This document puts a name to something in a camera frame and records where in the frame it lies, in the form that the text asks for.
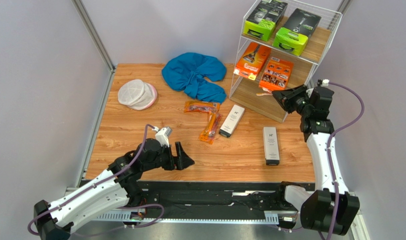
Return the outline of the orange razor box back side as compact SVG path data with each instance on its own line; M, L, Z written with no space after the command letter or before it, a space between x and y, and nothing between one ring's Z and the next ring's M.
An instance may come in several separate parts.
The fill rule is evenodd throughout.
M285 90L290 80L294 63L277 57L270 57L258 87L265 92Z

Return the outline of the orange razor bag vertical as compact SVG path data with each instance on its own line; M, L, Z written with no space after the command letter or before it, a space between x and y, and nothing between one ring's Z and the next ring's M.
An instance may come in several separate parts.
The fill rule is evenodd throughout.
M216 135L216 129L219 125L221 118L222 115L218 112L210 113L208 123L204 128L204 130L200 133L198 139L202 142L206 142L212 145Z

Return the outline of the orange Gillette Fusion5 box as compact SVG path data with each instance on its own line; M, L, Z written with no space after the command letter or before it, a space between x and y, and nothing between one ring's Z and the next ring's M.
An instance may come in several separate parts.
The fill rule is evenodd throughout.
M238 58L234 74L255 81L270 54L270 47L251 42Z

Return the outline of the orange razor bag horizontal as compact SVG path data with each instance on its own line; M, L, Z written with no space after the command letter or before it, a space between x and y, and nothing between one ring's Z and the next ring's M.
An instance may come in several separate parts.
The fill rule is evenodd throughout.
M203 112L216 113L220 109L220 103L205 101L187 101L184 106L184 112Z

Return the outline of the black green Gillette Labs box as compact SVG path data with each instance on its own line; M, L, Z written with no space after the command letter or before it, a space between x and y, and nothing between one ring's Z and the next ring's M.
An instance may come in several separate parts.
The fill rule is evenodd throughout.
M322 17L297 8L277 31L272 46L300 56Z

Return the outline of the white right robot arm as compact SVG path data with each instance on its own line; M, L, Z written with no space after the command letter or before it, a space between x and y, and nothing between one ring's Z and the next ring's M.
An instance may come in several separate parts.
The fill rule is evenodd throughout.
M300 214L302 228L332 235L344 236L360 209L359 198L350 194L340 172L335 148L335 136L356 123L359 115L338 129L329 120L334 91L321 82L314 88L301 85L287 90L276 90L274 99L288 113L301 117L300 130L304 135L315 171L315 191L308 193L297 183L282 182L277 203L285 208L294 207Z

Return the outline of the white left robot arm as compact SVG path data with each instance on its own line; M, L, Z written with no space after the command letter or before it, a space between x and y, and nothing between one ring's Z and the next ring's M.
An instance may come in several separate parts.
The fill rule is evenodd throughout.
M170 145L146 139L73 193L52 202L36 203L34 219L27 229L42 240L67 240L84 224L105 212L138 207L143 203L143 190L137 182L144 172L157 168L181 171L195 164L180 142L177 141L175 147L176 156Z

